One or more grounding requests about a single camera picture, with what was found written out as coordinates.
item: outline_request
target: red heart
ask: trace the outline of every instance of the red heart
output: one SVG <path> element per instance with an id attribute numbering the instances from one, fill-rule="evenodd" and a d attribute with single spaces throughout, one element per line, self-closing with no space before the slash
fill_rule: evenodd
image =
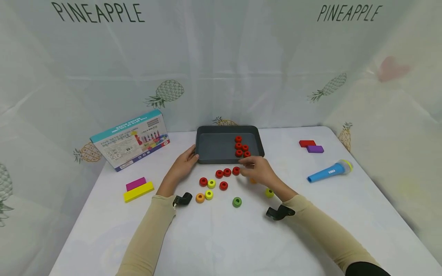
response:
<path id="1" fill-rule="evenodd" d="M 380 82 L 387 82 L 392 79 L 400 78 L 410 71 L 409 65 L 398 65 L 393 56 L 386 57 L 381 63 L 377 79 Z"/>

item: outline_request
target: purple block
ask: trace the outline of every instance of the purple block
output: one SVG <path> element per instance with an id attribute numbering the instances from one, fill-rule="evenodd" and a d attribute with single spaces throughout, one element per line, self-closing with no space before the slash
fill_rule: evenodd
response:
<path id="1" fill-rule="evenodd" d="M 132 181 L 128 184 L 126 184 L 126 191 L 130 191 L 135 189 L 136 187 L 140 187 L 141 185 L 146 184 L 146 178 L 142 177 L 140 179 L 137 179 L 135 181 Z"/>
<path id="2" fill-rule="evenodd" d="M 307 146 L 307 151 L 310 153 L 323 153 L 324 149 L 322 146 Z"/>

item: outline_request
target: pineapple print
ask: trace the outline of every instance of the pineapple print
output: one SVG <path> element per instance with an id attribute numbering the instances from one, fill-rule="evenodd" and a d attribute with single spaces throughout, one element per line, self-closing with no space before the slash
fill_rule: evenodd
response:
<path id="1" fill-rule="evenodd" d="M 351 149 L 351 136 L 350 128 L 353 126 L 352 123 L 345 123 L 342 127 L 342 131 L 338 136 L 339 141 L 344 145 L 344 147 L 350 152 Z"/>
<path id="2" fill-rule="evenodd" d="M 309 96 L 310 102 L 317 102 L 322 96 L 327 96 L 335 92 L 339 87 L 343 86 L 347 80 L 347 74 L 342 73 L 341 75 L 330 80 L 322 90 L 318 90 Z"/>
<path id="3" fill-rule="evenodd" d="M 101 159 L 101 153 L 100 151 L 92 144 L 92 142 L 89 142 L 88 144 L 84 145 L 84 147 L 81 150 L 74 150 L 74 156 L 75 156 L 75 162 L 78 162 L 79 164 L 81 161 L 86 162 L 98 162 Z"/>
<path id="4" fill-rule="evenodd" d="M 3 219 L 7 219 L 5 211 L 14 210 L 11 207 L 6 206 L 3 202 L 12 195 L 12 180 L 9 175 L 6 166 L 0 163 L 0 227 L 5 226 Z"/>
<path id="5" fill-rule="evenodd" d="M 212 120 L 214 125 L 238 125 L 234 121 L 231 120 L 223 120 L 221 117 L 217 117 L 215 120 Z"/>
<path id="6" fill-rule="evenodd" d="M 156 96 L 147 98 L 144 103 L 153 108 L 165 107 L 164 102 L 175 101 L 184 93 L 183 86 L 176 80 L 166 80 L 157 89 Z"/>

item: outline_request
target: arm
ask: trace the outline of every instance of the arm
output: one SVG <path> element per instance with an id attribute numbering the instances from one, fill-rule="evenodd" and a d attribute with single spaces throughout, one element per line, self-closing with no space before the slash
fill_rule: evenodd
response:
<path id="1" fill-rule="evenodd" d="M 172 206 L 177 185 L 198 160 L 195 145 L 181 154 L 163 179 L 143 220 L 127 246 L 116 276 L 152 276 L 167 229 L 175 216 Z"/>
<path id="2" fill-rule="evenodd" d="M 281 181 L 266 159 L 251 156 L 241 159 L 240 163 L 245 165 L 245 168 L 240 170 L 243 176 L 252 177 L 273 190 L 283 201 L 283 205 L 295 211 L 294 216 L 285 219 L 292 219 L 303 226 L 344 273 L 351 264 L 357 262 L 379 266 L 367 250 L 339 223 Z"/>

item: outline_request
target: microphone head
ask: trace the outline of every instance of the microphone head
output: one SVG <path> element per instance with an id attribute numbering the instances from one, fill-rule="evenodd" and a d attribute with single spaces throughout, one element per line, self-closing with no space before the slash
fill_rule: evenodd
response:
<path id="1" fill-rule="evenodd" d="M 351 164 L 350 161 L 341 159 L 338 162 L 336 162 L 336 164 L 339 164 L 344 167 L 344 170 L 345 170 L 344 174 L 347 174 L 353 170 L 353 164 Z"/>

